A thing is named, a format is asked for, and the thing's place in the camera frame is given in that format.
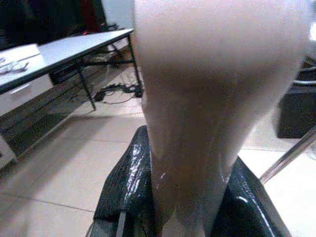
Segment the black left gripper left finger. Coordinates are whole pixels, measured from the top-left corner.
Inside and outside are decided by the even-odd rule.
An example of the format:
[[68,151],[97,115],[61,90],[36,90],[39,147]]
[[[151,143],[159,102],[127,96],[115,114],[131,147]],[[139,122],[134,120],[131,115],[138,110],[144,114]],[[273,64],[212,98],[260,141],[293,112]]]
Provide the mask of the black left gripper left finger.
[[156,237],[146,126],[108,175],[86,237]]

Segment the grey table with black legs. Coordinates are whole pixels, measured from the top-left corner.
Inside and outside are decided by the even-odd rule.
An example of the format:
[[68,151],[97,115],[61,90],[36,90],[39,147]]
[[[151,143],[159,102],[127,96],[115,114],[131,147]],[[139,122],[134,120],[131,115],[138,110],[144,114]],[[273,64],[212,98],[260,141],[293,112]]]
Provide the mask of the grey table with black legs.
[[0,95],[31,82],[68,63],[76,63],[83,57],[124,38],[130,39],[133,29],[118,30],[56,40],[39,46],[40,55],[29,58],[24,71],[12,71],[0,75]]

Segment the white low drawer cabinet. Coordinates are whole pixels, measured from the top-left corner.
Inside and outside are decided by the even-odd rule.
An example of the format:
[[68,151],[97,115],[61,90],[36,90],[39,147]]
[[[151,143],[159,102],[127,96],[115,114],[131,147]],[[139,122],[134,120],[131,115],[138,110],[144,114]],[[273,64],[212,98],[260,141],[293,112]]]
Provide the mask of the white low drawer cabinet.
[[[51,89],[53,84],[48,74],[25,83],[0,95],[0,117],[17,107],[25,104],[31,99]],[[0,169],[5,167],[10,161],[16,160],[16,155],[9,147],[0,133]]]

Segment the silver metal broom pole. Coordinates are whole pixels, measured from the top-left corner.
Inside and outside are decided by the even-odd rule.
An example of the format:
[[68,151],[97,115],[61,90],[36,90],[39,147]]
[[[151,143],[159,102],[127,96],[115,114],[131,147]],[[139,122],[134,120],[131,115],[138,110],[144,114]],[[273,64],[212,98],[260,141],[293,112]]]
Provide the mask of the silver metal broom pole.
[[264,185],[279,174],[298,156],[300,156],[312,143],[316,141],[316,125],[312,127],[290,150],[276,160],[259,178]]

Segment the white paper with black print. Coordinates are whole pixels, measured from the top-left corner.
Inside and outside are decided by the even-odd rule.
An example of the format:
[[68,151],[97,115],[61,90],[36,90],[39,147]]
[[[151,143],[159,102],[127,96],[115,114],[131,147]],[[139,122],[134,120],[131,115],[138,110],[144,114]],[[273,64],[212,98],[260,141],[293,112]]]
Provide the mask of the white paper with black print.
[[28,44],[0,51],[0,75],[26,70],[29,58],[40,55],[37,44]]

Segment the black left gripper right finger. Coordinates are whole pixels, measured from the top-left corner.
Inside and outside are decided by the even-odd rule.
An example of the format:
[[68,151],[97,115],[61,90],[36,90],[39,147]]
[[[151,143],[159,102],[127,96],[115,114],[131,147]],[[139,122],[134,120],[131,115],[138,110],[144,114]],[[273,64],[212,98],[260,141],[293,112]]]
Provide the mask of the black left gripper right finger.
[[212,237],[291,237],[260,180],[237,158]]

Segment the black box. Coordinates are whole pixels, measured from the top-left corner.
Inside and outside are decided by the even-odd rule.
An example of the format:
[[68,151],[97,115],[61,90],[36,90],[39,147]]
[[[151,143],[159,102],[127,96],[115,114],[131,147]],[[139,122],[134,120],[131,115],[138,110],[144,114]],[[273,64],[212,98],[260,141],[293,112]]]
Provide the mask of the black box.
[[277,108],[275,131],[278,138],[302,138],[316,126],[316,59],[305,58]]

